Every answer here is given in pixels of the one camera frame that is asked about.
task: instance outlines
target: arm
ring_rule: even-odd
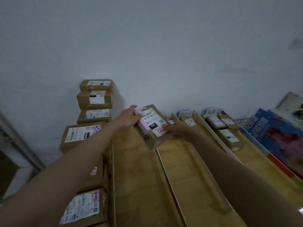
[[[247,226],[302,226],[303,216],[256,174],[184,122],[164,127],[193,144]]]
[[[89,177],[110,140],[121,128],[135,124],[141,114],[121,112],[88,139],[81,141],[18,191],[2,209],[1,226],[57,226],[64,210]]]

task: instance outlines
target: white wall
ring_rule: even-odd
[[[85,78],[115,108],[218,106],[234,118],[303,83],[303,0],[1,0],[0,110],[49,163]]]

